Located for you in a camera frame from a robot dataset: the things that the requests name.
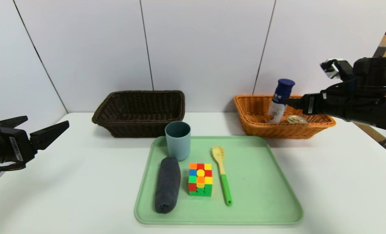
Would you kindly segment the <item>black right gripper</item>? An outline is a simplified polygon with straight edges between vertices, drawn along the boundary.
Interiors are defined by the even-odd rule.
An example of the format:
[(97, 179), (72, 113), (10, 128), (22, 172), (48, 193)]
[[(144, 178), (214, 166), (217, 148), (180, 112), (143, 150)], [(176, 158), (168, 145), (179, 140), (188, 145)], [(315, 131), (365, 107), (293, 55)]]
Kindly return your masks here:
[(332, 85), (318, 93), (303, 95), (303, 98), (283, 99), (285, 105), (294, 109), (303, 109), (306, 115), (329, 115), (347, 120), (345, 105), (347, 101), (347, 85)]

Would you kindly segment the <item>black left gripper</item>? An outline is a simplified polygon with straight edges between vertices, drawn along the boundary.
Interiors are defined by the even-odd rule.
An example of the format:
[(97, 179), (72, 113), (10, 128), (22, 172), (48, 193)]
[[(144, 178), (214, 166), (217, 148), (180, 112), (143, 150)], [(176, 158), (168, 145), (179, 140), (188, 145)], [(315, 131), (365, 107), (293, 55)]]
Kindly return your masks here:
[(27, 116), (0, 121), (0, 164), (12, 162), (21, 168), (34, 158), (34, 151), (45, 150), (70, 126), (69, 121), (63, 121), (30, 133), (28, 139), (24, 130), (16, 128), (26, 121)]

